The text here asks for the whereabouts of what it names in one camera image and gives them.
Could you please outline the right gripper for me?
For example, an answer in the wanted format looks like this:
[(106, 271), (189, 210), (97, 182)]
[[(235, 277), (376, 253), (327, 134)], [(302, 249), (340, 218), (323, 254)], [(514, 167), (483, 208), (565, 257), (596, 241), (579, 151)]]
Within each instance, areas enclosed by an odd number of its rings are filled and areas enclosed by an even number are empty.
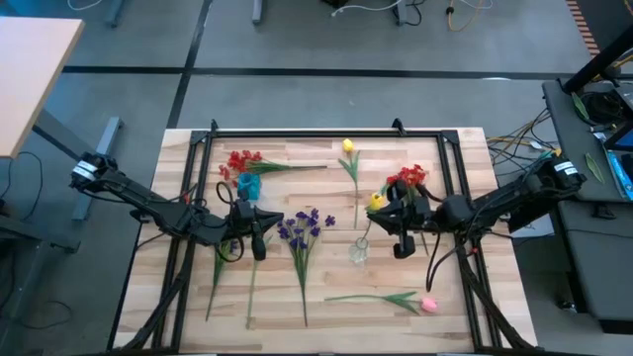
[(430, 202), (439, 199), (422, 183), (407, 183), (398, 179), (387, 188), (388, 205), (380, 210), (368, 210), (367, 218), (374, 223), (388, 223), (387, 232), (397, 234), (421, 229), (432, 216)]

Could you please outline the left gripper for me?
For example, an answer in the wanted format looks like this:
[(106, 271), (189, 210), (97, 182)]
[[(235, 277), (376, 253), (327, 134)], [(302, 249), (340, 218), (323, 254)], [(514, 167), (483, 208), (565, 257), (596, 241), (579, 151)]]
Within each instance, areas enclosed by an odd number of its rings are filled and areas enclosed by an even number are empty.
[(225, 241), (252, 235), (253, 223), (259, 223), (262, 231), (268, 231), (283, 218), (283, 213), (261, 210), (248, 201), (233, 201), (226, 216)]

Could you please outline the yellow tulip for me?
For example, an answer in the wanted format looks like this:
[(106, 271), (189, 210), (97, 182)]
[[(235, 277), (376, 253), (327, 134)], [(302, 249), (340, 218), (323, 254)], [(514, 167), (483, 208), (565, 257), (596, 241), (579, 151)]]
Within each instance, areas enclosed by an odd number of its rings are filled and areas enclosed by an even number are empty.
[(350, 176), (354, 184), (354, 227), (357, 227), (359, 208), (358, 165), (360, 152), (355, 149), (353, 141), (349, 138), (342, 141), (342, 150), (345, 158), (339, 158), (338, 162)]
[[(367, 205), (367, 207), (365, 208), (365, 211), (368, 215), (370, 214), (374, 214), (377, 213), (379, 210), (381, 210), (386, 203), (386, 198), (378, 193), (374, 193), (371, 198), (370, 198), (370, 202)], [(369, 242), (367, 240), (367, 234), (369, 232), (369, 229), (371, 227), (371, 223), (372, 222), (368, 222), (367, 228), (363, 234), (363, 236), (358, 240), (358, 244), (361, 248), (367, 248), (369, 245)]]

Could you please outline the clear glass vase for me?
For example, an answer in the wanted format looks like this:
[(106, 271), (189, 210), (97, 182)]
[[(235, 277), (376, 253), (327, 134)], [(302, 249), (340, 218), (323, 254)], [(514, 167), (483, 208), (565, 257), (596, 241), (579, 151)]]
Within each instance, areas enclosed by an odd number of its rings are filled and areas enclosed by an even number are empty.
[(361, 266), (368, 259), (369, 241), (366, 237), (358, 237), (349, 247), (349, 259), (355, 265)]

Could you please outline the red flower bunch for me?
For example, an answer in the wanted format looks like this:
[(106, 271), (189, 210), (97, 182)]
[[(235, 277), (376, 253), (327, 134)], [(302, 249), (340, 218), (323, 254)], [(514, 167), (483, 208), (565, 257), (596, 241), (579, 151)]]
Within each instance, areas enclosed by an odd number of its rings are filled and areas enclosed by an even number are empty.
[(262, 175), (266, 173), (325, 169), (326, 165), (298, 166), (273, 162), (263, 157), (260, 151), (232, 151), (226, 164), (219, 166), (221, 177), (232, 187), (238, 186), (238, 177), (250, 173)]
[[(423, 184), (425, 178), (426, 178), (426, 172), (421, 168), (420, 165), (415, 164), (412, 168), (404, 167), (396, 175), (390, 176), (387, 179), (387, 188), (391, 183), (396, 182), (398, 179), (402, 179), (407, 183), (408, 186), (412, 186), (414, 183)], [(383, 228), (387, 230), (388, 225), (389, 225), (388, 223), (384, 223)], [(408, 232), (409, 230), (406, 230), (406, 231), (395, 234), (398, 237), (398, 241), (401, 235), (405, 235), (405, 234), (409, 235)]]

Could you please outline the teal glass vase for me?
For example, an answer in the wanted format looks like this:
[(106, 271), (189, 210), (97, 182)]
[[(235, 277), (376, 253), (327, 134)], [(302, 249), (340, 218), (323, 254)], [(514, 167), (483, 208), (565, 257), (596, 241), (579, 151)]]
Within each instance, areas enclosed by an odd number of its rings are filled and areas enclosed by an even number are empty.
[(238, 191), (244, 190), (249, 201), (257, 201), (260, 197), (261, 179), (258, 174), (244, 172), (240, 173), (237, 181)]

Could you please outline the white sheet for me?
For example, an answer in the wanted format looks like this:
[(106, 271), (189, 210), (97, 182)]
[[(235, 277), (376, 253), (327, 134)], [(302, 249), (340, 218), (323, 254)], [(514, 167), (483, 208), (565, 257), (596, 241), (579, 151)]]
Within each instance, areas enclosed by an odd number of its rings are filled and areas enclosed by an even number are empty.
[(512, 232), (512, 238), (533, 238), (554, 233), (552, 220), (549, 215), (544, 215), (528, 225)]

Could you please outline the grey metal desk leg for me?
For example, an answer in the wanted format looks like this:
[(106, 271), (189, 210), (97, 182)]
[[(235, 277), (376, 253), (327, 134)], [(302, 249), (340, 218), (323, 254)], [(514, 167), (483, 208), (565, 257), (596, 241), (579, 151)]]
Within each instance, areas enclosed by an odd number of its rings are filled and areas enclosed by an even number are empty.
[(111, 117), (98, 144), (92, 147), (48, 111), (42, 110), (33, 125), (33, 131), (69, 156), (75, 165), (78, 165), (81, 164), (83, 153), (109, 155), (117, 133), (123, 125), (124, 122), (120, 117)]

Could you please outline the black side table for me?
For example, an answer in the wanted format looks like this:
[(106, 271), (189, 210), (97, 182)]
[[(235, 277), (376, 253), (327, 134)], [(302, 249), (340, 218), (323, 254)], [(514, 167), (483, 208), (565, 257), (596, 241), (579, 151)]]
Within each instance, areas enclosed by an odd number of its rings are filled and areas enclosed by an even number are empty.
[[(552, 115), (553, 125), (563, 154), (580, 173), (587, 177), (578, 197), (582, 201), (633, 204), (623, 194), (619, 181), (614, 177), (602, 143), (589, 130), (575, 112), (571, 95), (566, 94), (559, 81), (542, 84), (546, 107)], [(585, 153), (588, 152), (599, 166), (604, 183), (600, 184), (588, 170)]]

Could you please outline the green leaf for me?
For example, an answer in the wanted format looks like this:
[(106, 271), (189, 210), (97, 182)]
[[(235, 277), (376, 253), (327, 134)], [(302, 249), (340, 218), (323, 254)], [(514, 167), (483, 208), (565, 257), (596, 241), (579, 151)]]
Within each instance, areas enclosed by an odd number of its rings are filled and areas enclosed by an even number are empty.
[(588, 111), (580, 96), (576, 93), (572, 93), (571, 96), (573, 99), (575, 112), (577, 113), (578, 117), (586, 124), (591, 125), (592, 121), (589, 118)]
[(591, 174), (594, 176), (594, 178), (600, 184), (603, 184), (604, 183), (604, 178), (602, 176), (601, 170), (600, 170), (599, 166), (597, 165), (597, 163), (595, 162), (595, 160), (592, 158), (592, 156), (588, 152), (585, 153), (585, 161), (586, 161), (586, 165), (588, 167), (588, 170), (591, 172)]

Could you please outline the black low bench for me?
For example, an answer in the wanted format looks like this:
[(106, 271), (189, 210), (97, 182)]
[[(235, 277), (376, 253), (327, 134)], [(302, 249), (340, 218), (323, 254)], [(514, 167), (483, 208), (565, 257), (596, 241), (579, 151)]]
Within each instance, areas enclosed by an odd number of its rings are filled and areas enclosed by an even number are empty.
[(563, 201), (551, 217), (576, 310), (605, 333), (633, 335), (633, 204)]

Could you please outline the dark metal table base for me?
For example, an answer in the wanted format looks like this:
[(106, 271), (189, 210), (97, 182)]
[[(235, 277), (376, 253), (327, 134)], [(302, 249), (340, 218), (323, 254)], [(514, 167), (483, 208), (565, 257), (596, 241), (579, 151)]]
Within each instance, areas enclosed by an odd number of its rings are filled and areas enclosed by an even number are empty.
[(0, 200), (0, 239), (44, 242), (52, 247), (61, 248), (66, 253), (76, 253), (80, 246), (80, 242), (72, 237), (12, 217), (2, 200)]

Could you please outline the blue box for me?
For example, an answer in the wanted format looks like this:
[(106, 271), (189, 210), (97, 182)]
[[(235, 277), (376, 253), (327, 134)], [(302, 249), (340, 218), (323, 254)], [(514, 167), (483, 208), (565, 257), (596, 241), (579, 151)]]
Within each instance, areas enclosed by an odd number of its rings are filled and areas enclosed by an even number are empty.
[(608, 150), (606, 152), (606, 156), (612, 168), (614, 176), (619, 181), (622, 187), (624, 197), (628, 201), (633, 202), (633, 181), (629, 178), (624, 170), (622, 163), (613, 151)]

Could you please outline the laptop with blue screen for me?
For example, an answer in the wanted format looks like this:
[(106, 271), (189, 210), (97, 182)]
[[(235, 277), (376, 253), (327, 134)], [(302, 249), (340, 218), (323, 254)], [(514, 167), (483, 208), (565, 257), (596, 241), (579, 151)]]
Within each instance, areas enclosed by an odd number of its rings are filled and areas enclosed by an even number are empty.
[(633, 152), (633, 119), (619, 124), (603, 145), (609, 150)]

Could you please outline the black diagonal beam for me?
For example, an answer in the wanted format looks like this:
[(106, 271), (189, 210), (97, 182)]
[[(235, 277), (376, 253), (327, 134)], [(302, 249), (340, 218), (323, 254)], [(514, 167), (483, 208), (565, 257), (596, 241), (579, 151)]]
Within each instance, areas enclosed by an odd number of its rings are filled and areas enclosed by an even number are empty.
[(582, 89), (631, 47), (633, 47), (633, 25), (571, 77), (562, 86), (563, 91), (571, 94)]

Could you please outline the light wood desk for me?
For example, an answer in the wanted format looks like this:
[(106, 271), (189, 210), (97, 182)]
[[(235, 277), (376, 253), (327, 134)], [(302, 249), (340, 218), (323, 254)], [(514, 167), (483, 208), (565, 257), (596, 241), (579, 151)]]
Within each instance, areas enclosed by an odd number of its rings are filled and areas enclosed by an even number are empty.
[(30, 133), (74, 160), (91, 149), (45, 110), (83, 28), (78, 19), (0, 16), (0, 158), (15, 158)]

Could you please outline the black aluminium table frame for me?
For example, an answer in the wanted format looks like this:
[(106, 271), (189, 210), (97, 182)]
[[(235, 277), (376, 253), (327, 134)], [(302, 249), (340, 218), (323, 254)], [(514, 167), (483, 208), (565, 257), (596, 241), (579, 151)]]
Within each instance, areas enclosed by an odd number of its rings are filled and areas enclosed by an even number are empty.
[[(338, 162), (349, 138), (360, 152), (358, 225), (354, 227), (354, 184)], [(153, 225), (139, 233), (135, 253), (109, 344), (130, 342), (147, 321), (166, 288), (168, 277), (190, 262), (189, 282), (169, 308), (148, 353), (435, 353), (472, 352), (479, 346), (502, 346), (499, 328), (463, 282), (462, 257), (452, 253), (450, 234), (416, 239), (413, 256), (398, 260), (395, 239), (371, 224), (368, 259), (361, 266), (348, 249), (362, 237), (365, 208), (386, 179), (415, 164), (426, 172), (426, 185), (437, 198), (466, 193), (479, 197), (497, 185), (484, 133), (468, 129), (284, 129), (217, 130), (210, 140), (193, 130), (169, 130), (161, 143), (152, 189), (172, 196), (198, 180), (207, 207), (218, 215), (227, 207), (217, 197), (219, 166), (232, 151), (260, 151), (268, 160), (288, 165), (326, 165), (325, 169), (268, 173), (258, 206), (287, 217), (317, 208), (336, 225), (323, 230), (313, 249), (307, 280), (309, 326), (304, 326), (302, 297), (293, 258), (276, 232), (259, 263), (251, 328), (245, 328), (253, 257), (245, 253), (228, 263), (220, 278), (211, 316), (205, 320), (212, 289), (214, 251), (188, 242), (172, 242)], [(436, 312), (412, 313), (380, 300), (327, 302), (347, 295), (417, 292), (429, 297)]]

